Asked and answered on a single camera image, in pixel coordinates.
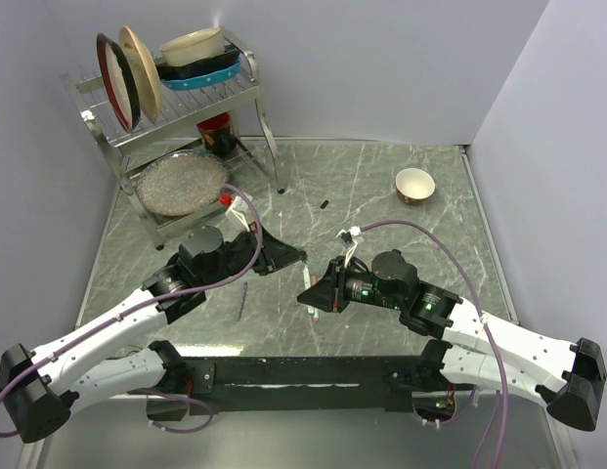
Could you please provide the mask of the green marker pen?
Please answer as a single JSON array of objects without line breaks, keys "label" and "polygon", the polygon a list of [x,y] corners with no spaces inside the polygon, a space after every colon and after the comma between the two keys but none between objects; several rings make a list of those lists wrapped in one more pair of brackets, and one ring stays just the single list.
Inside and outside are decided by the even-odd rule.
[{"label": "green marker pen", "polygon": [[308,269],[303,268],[303,280],[305,290],[309,289],[312,286],[311,275]]}]

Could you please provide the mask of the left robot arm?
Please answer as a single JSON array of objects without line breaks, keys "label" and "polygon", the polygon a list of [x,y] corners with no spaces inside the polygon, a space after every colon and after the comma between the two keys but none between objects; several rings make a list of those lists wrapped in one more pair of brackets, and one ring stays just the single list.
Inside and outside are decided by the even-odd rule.
[{"label": "left robot arm", "polygon": [[188,372],[169,342],[154,342],[132,358],[114,359],[112,353],[190,313],[209,289],[248,271],[266,276],[306,258],[303,249],[257,223],[231,241],[215,227],[193,230],[166,265],[116,307],[48,344],[32,350],[16,344],[2,354],[0,406],[15,426],[10,434],[34,443],[111,396],[152,387],[177,390]]}]

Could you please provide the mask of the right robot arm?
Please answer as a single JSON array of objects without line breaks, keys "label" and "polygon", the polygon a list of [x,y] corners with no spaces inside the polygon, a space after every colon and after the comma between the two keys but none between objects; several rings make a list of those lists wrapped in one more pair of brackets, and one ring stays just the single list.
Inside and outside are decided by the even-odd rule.
[{"label": "right robot arm", "polygon": [[488,313],[419,279],[398,250],[370,267],[332,259],[299,303],[341,313],[350,303],[394,310],[410,331],[428,338],[412,380],[423,389],[472,384],[524,398],[560,423],[591,432],[597,426],[607,372],[600,346],[555,339]]}]

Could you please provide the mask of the pink marker pen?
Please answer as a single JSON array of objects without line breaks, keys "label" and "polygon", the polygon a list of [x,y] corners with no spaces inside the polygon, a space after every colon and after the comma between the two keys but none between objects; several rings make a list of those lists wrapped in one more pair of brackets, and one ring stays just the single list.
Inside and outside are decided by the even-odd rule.
[{"label": "pink marker pen", "polygon": [[[311,275],[311,285],[315,285],[316,283],[317,283],[317,277],[314,276],[314,275]],[[319,310],[316,309],[315,307],[309,307],[308,308],[308,313],[312,317],[313,321],[319,321],[320,320]]]}]

